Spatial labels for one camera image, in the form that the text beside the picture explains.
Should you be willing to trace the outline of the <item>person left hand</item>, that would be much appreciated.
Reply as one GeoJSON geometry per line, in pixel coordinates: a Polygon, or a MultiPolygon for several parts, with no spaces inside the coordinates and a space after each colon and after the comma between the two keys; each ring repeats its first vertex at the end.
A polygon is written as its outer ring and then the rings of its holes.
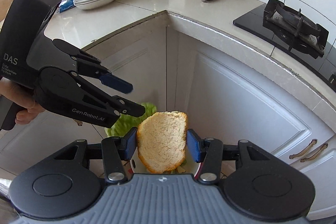
{"type": "Polygon", "coordinates": [[[32,95],[21,89],[18,84],[6,78],[1,79],[1,95],[24,108],[24,110],[17,113],[15,118],[16,124],[29,124],[40,113],[45,111],[45,109],[33,99],[32,95]]]}

